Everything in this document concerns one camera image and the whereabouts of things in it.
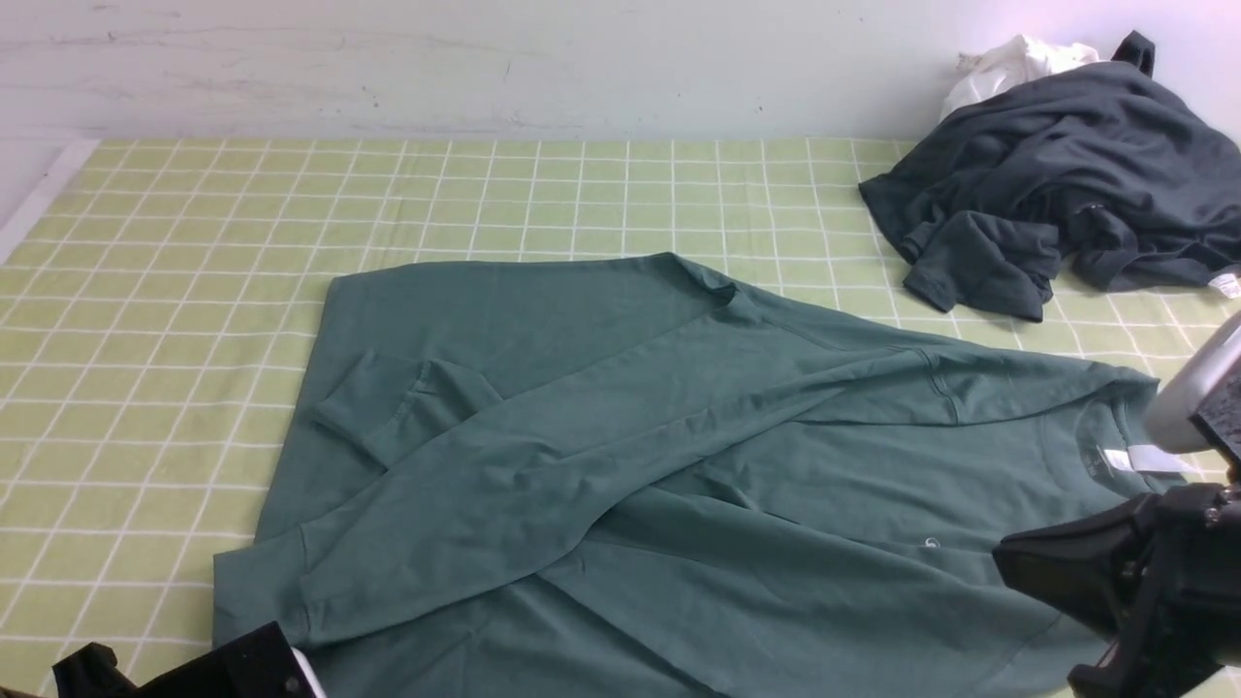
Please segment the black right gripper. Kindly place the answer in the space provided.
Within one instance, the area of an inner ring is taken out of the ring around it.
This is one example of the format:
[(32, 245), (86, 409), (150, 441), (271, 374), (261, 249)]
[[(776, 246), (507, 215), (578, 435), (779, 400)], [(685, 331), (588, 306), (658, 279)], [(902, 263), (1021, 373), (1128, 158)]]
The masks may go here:
[(1239, 486), (1189, 483), (994, 548), (1001, 581), (1109, 641), (1077, 697), (1184, 697), (1240, 662)]

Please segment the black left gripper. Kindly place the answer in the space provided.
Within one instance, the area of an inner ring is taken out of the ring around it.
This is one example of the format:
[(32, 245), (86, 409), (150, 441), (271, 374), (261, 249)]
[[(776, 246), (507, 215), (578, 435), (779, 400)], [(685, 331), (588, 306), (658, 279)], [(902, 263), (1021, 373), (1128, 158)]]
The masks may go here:
[(324, 697), (305, 655), (278, 623), (235, 638), (137, 684), (118, 668), (114, 650), (84, 645), (52, 666), (58, 697)]

